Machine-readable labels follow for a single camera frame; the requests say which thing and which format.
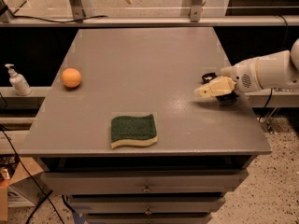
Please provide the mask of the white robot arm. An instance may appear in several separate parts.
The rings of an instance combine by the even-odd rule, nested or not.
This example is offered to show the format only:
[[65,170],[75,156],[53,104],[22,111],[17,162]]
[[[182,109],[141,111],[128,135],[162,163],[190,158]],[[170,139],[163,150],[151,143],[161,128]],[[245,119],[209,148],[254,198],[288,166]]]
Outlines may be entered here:
[[194,91],[199,97],[217,97],[264,89],[299,88],[299,39],[290,50],[246,59],[221,69],[221,74]]

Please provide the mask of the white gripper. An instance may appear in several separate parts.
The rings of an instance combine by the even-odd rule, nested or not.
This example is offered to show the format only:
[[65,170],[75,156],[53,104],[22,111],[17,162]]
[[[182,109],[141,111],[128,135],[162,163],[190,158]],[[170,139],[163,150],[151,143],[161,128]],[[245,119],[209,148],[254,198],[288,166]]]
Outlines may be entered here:
[[237,87],[242,92],[262,89],[257,77],[258,59],[251,58],[220,70],[221,76],[194,90],[194,95],[208,98],[230,94]]

